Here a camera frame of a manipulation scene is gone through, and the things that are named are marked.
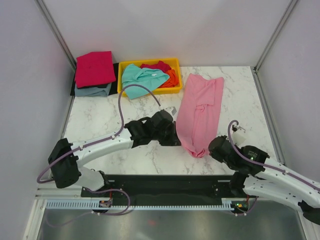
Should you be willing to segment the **pink t shirt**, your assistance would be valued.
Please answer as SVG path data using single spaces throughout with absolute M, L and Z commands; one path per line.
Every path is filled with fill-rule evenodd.
M 194 158 L 209 154 L 217 136 L 223 99 L 224 79 L 205 79 L 189 74 L 176 119 L 181 146 Z

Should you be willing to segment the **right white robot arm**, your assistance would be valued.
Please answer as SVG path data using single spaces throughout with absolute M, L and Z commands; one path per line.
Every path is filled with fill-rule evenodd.
M 209 155 L 234 171 L 229 191 L 268 199 L 302 213 L 308 221 L 320 223 L 320 184 L 270 158 L 259 148 L 238 148 L 226 136 L 218 136 L 208 146 Z

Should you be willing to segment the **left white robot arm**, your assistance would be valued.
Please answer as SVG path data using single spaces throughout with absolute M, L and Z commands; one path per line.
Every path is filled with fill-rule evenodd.
M 120 133 L 74 143 L 67 138 L 60 139 L 48 158 L 55 186 L 64 189 L 77 185 L 92 190 L 99 197 L 106 196 L 110 191 L 106 175 L 85 165 L 117 151 L 148 145 L 151 141 L 165 147 L 180 146 L 176 114 L 175 107 L 169 107 L 157 111 L 152 117 L 126 123 Z

